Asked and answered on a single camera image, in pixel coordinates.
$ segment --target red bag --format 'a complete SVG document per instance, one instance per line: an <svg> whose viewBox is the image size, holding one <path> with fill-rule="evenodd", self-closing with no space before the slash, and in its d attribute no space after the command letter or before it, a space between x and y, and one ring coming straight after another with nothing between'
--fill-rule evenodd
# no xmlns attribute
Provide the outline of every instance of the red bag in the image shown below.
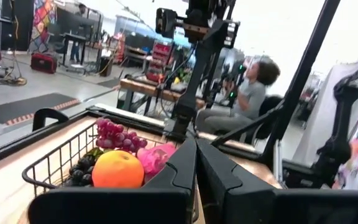
<svg viewBox="0 0 358 224"><path fill-rule="evenodd" d="M34 53L31 55L31 69L54 74L57 68L57 58L52 54Z"/></svg>

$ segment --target woman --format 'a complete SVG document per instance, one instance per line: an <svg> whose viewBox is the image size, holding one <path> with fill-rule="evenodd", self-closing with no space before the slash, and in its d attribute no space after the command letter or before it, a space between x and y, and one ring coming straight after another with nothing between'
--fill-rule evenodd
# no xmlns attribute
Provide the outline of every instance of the woman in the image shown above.
<svg viewBox="0 0 358 224"><path fill-rule="evenodd" d="M260 60L246 71L245 80L237 90L237 99L230 111L204 109L199 111L196 127L201 132L231 131L250 124L259 116L259 109L266 96L266 86L272 85L280 69L272 60ZM234 82L224 82L226 94L234 90Z"/></svg>

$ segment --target handle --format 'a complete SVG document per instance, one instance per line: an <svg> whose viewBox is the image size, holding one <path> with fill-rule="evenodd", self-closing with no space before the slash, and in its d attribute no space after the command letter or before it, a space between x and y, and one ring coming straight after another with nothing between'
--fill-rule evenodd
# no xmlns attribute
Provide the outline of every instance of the handle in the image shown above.
<svg viewBox="0 0 358 224"><path fill-rule="evenodd" d="M47 118L57 119L58 123L64 123L68 121L68 116L60 111L51 108L42 108L37 110L34 114L34 120L32 122L32 131L39 130L45 127Z"/></svg>
<svg viewBox="0 0 358 224"><path fill-rule="evenodd" d="M283 181L283 158L281 141L277 140L274 144L273 152L273 174L277 181Z"/></svg>

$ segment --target gray shirt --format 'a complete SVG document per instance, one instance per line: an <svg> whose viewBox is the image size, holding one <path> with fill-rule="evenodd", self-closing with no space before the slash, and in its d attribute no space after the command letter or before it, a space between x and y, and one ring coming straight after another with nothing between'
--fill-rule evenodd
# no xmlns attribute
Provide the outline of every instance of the gray shirt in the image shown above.
<svg viewBox="0 0 358 224"><path fill-rule="evenodd" d="M260 106L265 100L266 87L260 82L249 83L248 79L245 79L238 88L237 92L238 94L246 96L249 108L248 110L243 111L238 100L236 100L232 109L234 116L245 116L250 119L258 118Z"/></svg>

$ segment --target red grapes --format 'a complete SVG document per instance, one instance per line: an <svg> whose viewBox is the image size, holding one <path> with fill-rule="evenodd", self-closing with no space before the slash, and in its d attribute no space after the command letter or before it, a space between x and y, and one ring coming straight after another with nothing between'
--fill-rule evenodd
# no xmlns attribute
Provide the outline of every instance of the red grapes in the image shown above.
<svg viewBox="0 0 358 224"><path fill-rule="evenodd" d="M137 136L136 132L124 132L123 125L114 124L109 119L99 118L96 121L98 139L96 145L103 149L121 149L137 152L147 146L147 141Z"/></svg>

